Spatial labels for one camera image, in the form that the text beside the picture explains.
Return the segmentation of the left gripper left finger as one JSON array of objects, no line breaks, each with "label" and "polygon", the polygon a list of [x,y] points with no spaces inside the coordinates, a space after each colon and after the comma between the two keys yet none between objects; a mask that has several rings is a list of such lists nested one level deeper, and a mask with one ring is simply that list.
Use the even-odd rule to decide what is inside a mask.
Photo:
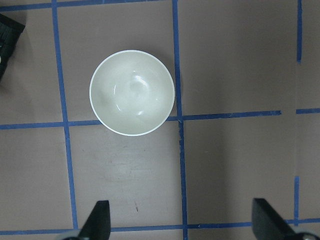
[{"label": "left gripper left finger", "polygon": [[108,240],[111,235],[110,203],[108,200],[96,202],[86,222],[79,230],[59,234],[57,240]]}]

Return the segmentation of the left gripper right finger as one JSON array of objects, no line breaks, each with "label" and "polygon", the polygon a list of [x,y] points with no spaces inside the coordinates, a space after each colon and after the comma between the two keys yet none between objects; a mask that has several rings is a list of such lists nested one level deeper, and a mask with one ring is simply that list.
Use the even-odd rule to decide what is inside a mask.
[{"label": "left gripper right finger", "polygon": [[264,198],[251,205],[251,229],[257,240],[318,240],[310,231],[292,228]]}]

